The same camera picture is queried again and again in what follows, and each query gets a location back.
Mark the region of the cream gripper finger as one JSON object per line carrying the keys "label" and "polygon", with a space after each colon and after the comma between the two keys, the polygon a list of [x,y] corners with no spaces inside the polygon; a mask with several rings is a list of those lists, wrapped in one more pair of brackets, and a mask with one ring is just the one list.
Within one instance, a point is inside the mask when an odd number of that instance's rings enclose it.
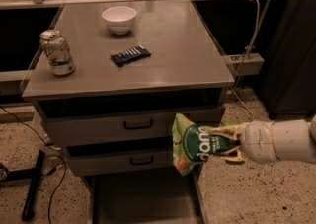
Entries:
{"label": "cream gripper finger", "polygon": [[244,123],[234,124],[221,127],[214,127],[209,131],[209,133],[211,135],[219,135],[232,140],[238,140],[241,137],[244,128]]}
{"label": "cream gripper finger", "polygon": [[220,152],[219,157],[228,164],[244,164],[247,160],[246,155],[239,146]]}

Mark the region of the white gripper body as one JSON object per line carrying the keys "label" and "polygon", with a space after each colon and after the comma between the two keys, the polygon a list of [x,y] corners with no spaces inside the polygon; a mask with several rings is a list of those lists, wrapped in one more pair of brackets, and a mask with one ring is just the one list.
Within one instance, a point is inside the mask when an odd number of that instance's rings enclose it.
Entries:
{"label": "white gripper body", "polygon": [[262,121],[244,124],[240,136],[241,149],[250,160],[259,164],[271,163],[275,160],[271,126],[271,122]]}

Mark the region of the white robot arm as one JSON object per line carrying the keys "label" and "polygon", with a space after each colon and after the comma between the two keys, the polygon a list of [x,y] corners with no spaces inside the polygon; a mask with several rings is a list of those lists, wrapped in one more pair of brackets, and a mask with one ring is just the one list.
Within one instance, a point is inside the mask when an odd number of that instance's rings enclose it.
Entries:
{"label": "white robot arm", "polygon": [[252,121],[213,128],[211,135],[231,139],[236,147],[216,156],[230,163],[278,161],[316,163],[316,120]]}

